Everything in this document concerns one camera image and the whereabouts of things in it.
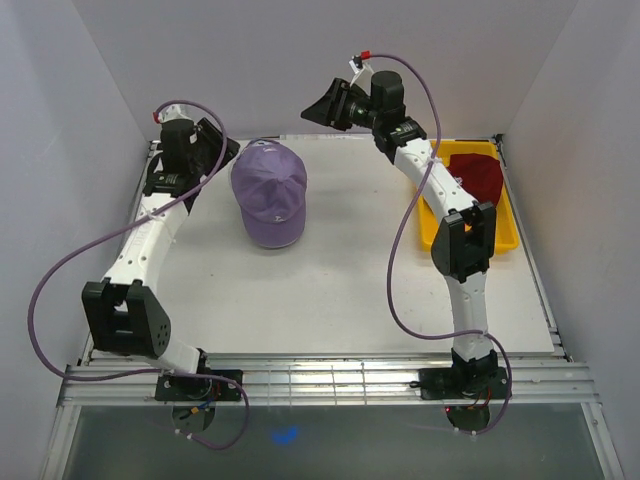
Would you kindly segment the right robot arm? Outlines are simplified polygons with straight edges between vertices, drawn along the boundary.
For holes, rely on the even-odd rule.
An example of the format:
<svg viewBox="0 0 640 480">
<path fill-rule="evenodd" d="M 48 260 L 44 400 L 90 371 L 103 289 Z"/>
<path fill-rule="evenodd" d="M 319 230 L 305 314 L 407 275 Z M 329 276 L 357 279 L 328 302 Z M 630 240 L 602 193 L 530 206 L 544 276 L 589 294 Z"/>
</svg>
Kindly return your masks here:
<svg viewBox="0 0 640 480">
<path fill-rule="evenodd" d="M 495 207 L 479 203 L 437 159 L 424 129 L 406 113 L 404 85 L 396 72 L 373 74 L 369 90 L 336 78 L 301 116 L 339 131 L 369 129 L 377 149 L 415 184 L 436 218 L 431 258 L 451 301 L 452 364 L 420 370 L 413 387 L 425 399 L 462 399 L 487 392 L 504 372 L 487 336 L 485 287 L 494 254 Z"/>
</svg>

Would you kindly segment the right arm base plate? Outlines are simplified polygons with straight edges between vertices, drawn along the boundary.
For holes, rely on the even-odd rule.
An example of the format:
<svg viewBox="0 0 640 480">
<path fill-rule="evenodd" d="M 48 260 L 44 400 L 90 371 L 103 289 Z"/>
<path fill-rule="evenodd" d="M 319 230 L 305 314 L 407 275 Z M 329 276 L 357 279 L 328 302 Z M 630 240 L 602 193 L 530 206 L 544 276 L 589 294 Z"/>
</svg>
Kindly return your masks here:
<svg viewBox="0 0 640 480">
<path fill-rule="evenodd" d="M 485 397 L 505 399 L 509 379 L 506 370 L 498 368 L 495 375 L 466 382 L 452 368 L 423 368 L 409 387 L 418 389 L 423 400 L 464 400 Z"/>
</svg>

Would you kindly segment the purple baseball cap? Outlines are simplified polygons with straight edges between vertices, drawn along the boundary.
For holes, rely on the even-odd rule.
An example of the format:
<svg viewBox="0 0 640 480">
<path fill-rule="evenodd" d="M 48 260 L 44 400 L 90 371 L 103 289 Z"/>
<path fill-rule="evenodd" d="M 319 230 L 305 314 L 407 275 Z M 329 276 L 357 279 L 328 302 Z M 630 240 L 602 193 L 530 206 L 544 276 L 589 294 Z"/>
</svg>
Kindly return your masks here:
<svg viewBox="0 0 640 480">
<path fill-rule="evenodd" d="M 308 179 L 293 150 L 275 140 L 252 140 L 234 161 L 230 181 L 245 230 L 256 244 L 284 244 L 302 236 Z"/>
</svg>

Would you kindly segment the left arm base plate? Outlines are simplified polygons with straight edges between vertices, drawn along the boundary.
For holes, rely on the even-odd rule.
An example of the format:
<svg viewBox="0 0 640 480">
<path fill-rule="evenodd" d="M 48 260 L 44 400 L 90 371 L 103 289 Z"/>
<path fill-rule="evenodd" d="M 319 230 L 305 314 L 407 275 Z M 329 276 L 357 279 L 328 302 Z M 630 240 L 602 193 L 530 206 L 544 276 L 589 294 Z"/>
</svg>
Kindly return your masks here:
<svg viewBox="0 0 640 480">
<path fill-rule="evenodd" d="M 239 389 L 227 382 L 243 384 L 244 372 L 240 369 L 205 369 L 193 375 L 162 375 L 156 383 L 154 399 L 163 402 L 240 401 Z"/>
</svg>

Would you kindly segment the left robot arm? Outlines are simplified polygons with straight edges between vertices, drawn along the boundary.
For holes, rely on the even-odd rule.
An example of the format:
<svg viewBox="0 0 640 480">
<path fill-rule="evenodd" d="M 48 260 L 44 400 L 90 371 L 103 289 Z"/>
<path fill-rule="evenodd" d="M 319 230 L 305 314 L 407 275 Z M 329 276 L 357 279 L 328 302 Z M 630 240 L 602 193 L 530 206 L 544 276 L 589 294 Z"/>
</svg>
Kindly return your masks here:
<svg viewBox="0 0 640 480">
<path fill-rule="evenodd" d="M 164 259 L 195 199 L 182 194 L 199 185 L 216 166 L 226 166 L 239 145 L 223 140 L 210 120 L 184 116 L 161 123 L 160 143 L 146 171 L 136 212 L 138 226 L 128 235 L 103 279 L 88 282 L 82 304 L 97 350 L 138 357 L 151 366 L 179 373 L 171 387 L 190 399 L 206 397 L 212 376 L 204 355 L 178 340 L 156 296 Z"/>
</svg>

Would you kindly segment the dark red baseball cap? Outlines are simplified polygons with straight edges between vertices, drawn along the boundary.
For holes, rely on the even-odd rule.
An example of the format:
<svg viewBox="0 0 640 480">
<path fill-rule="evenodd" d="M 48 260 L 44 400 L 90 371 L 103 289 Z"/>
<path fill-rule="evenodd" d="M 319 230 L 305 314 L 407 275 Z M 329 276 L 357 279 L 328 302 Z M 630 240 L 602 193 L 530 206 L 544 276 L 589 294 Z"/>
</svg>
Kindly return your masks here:
<svg viewBox="0 0 640 480">
<path fill-rule="evenodd" d="M 479 203 L 498 205 L 504 182 L 498 160 L 477 153 L 454 154 L 448 171 Z"/>
</svg>

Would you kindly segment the white baseball cap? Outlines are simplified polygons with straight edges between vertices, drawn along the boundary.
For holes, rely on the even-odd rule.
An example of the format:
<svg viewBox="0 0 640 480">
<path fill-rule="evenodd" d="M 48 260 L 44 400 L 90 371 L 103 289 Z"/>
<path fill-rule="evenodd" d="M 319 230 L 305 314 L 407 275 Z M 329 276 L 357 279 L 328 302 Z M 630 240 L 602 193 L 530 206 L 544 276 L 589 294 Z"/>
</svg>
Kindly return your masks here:
<svg viewBox="0 0 640 480">
<path fill-rule="evenodd" d="M 278 245 L 267 245 L 267 244 L 258 244 L 258 245 L 260 248 L 263 248 L 266 250 L 280 250 L 280 249 L 288 248 L 290 246 L 295 245 L 298 240 L 299 239 L 294 239 L 292 241 L 289 241 L 288 243 L 278 244 Z"/>
</svg>

